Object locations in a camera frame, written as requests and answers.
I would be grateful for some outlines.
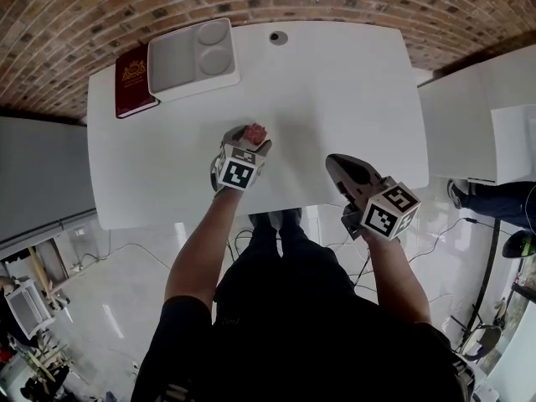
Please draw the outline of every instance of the tiled floor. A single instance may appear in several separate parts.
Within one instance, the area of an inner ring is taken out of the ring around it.
[[[418,219],[401,237],[408,258],[430,251],[442,230],[461,216],[472,215],[468,210],[453,207],[446,196],[445,179],[431,178],[428,188],[415,193],[423,204]],[[340,223],[340,205],[344,205],[342,198],[339,204],[309,208],[304,213],[302,226],[312,239],[337,252],[340,264],[348,274],[358,274],[367,257],[366,247],[362,240],[348,242],[348,234]],[[482,216],[478,219],[492,223],[491,219]],[[234,237],[248,228],[247,217],[236,219],[229,237],[233,250]],[[70,345],[71,354],[80,366],[79,375],[89,383],[84,384],[73,374],[69,376],[68,385],[80,395],[103,395],[110,390],[119,400],[130,400],[136,377],[133,363],[142,361],[157,325],[168,267],[192,230],[187,224],[114,230],[110,251],[127,243],[136,243],[157,259],[139,246],[129,245],[89,268],[64,289],[71,300],[69,314],[62,312],[51,328]],[[73,262],[80,260],[86,252],[107,254],[108,236],[109,233],[101,230],[96,221],[84,228],[83,234],[69,233],[78,255]],[[433,253],[421,256],[411,264],[431,301],[434,325],[443,329],[453,343],[460,337],[460,328],[450,320],[450,315],[454,314],[462,321],[469,318],[471,304],[477,299],[482,283],[491,238],[492,229],[462,220],[441,236]],[[243,250],[247,243],[247,239],[237,240],[239,250]],[[88,256],[84,259],[85,264],[91,261]],[[224,270],[231,263],[227,251]],[[490,299],[483,307],[484,320],[492,317],[492,304],[503,295],[507,279],[512,278],[508,277],[510,268],[517,263],[501,258],[495,266]],[[359,285],[356,292],[360,296],[376,301],[375,292],[370,290],[375,287],[373,273],[363,275]]]

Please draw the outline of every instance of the black shirt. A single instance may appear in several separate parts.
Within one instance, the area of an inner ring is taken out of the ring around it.
[[[356,296],[340,266],[237,265],[214,325],[200,300],[166,301],[132,402],[461,400],[448,339]]]

